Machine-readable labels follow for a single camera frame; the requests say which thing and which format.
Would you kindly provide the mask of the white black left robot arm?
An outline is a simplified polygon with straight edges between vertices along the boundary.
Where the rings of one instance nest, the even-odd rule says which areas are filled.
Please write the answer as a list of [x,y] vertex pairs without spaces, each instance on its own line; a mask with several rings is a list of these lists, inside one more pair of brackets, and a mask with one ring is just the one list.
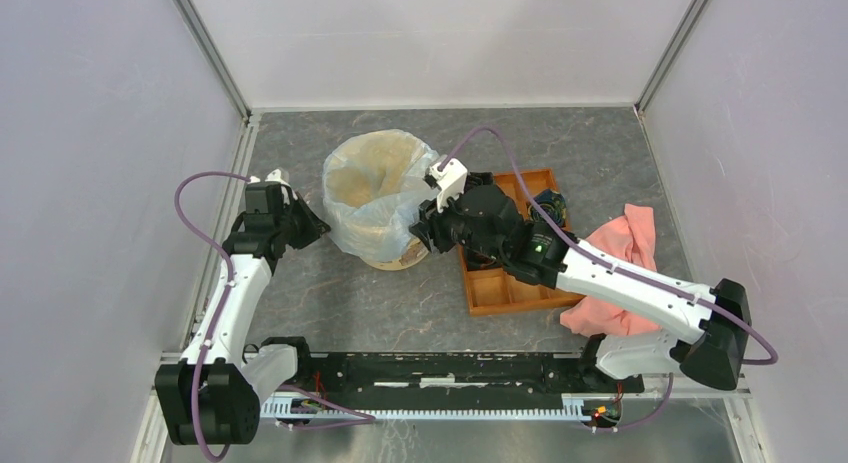
[[297,391],[314,377],[302,338],[271,338],[251,361],[243,349],[259,298],[285,251],[311,245],[330,227],[278,170],[247,178],[244,197],[245,208],[223,242],[189,227],[220,256],[219,275],[197,332],[154,379],[171,442],[198,446],[208,458],[214,445],[253,440],[262,403],[282,383]]

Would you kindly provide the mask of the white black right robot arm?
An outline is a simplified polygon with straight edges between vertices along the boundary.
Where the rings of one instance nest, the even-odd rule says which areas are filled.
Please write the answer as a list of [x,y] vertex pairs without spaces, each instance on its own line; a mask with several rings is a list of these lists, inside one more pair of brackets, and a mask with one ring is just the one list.
[[423,202],[410,231],[430,251],[461,246],[522,283],[595,297],[658,325],[630,336],[595,332],[577,365],[580,383],[591,391],[675,371],[709,388],[737,387],[750,314],[736,282],[710,287],[625,262],[557,226],[524,218],[495,185],[474,187],[444,207]]

